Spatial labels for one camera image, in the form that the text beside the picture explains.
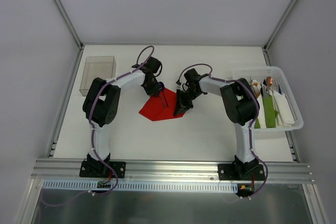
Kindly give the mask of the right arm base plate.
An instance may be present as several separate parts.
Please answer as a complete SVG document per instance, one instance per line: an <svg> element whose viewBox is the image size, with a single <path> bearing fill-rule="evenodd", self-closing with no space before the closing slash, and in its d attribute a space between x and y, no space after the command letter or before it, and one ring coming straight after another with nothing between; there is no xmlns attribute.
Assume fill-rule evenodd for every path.
<svg viewBox="0 0 336 224"><path fill-rule="evenodd" d="M263 181L266 178L264 167L259 164L258 166L248 171L238 170L236 164L218 164L217 165L219 180L255 180Z"/></svg>

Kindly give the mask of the red paper napkin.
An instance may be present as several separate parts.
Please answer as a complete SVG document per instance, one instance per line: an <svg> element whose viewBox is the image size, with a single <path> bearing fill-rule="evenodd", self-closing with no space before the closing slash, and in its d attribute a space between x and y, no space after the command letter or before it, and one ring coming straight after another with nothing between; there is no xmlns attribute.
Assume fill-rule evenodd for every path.
<svg viewBox="0 0 336 224"><path fill-rule="evenodd" d="M164 93L169 104L167 108L163 108L159 97L150 97L139 111L139 114L151 121L163 121L183 117L184 114L173 115L176 106L176 93L167 88L165 88Z"/></svg>

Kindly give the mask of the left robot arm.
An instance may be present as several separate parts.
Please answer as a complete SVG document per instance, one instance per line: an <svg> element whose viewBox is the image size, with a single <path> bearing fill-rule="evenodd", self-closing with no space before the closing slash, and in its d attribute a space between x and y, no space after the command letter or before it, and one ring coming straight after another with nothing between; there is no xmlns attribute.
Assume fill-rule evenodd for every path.
<svg viewBox="0 0 336 224"><path fill-rule="evenodd" d="M91 128L91 148L86 161L99 177L108 174L110 150L107 125L117 115L119 100L123 93L142 87L150 97L158 97L164 89L157 81L162 63L150 57L142 64L135 64L131 70L112 79L95 78L82 106Z"/></svg>

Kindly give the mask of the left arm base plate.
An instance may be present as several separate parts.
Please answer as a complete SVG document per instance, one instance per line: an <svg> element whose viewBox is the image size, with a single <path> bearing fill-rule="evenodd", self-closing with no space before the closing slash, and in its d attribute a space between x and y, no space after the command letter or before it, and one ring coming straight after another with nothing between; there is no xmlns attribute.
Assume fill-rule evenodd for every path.
<svg viewBox="0 0 336 224"><path fill-rule="evenodd" d="M125 177L126 162L110 161L109 166L115 171L118 178ZM108 178L110 174L112 178L115 178L114 173L109 168L95 159L93 162L84 160L79 171L79 177L82 178Z"/></svg>

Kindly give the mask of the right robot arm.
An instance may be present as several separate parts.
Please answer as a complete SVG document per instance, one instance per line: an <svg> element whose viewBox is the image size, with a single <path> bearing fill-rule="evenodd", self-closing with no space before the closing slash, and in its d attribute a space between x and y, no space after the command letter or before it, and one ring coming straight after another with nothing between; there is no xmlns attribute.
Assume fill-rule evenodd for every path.
<svg viewBox="0 0 336 224"><path fill-rule="evenodd" d="M209 73L200 75L194 68L184 74L187 89L176 91L174 116L193 108L193 101L200 95L214 94L222 98L225 112L235 126L236 154L235 174L240 179L248 179L259 165L255 153L254 125L260 105L244 78L223 80L211 77Z"/></svg>

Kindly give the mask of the iridescent purple spoon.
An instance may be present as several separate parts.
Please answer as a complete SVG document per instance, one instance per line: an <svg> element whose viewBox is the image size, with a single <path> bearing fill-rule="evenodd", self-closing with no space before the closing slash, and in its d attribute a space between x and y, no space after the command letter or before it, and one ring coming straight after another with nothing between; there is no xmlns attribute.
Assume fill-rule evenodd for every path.
<svg viewBox="0 0 336 224"><path fill-rule="evenodd" d="M161 100L161 103L163 105L163 108L167 108L169 106L168 102L167 102L167 99L166 99L166 96L165 96L165 86L164 86L164 83L163 82L159 82L158 83L159 86L160 86L160 89L159 89L159 98Z"/></svg>

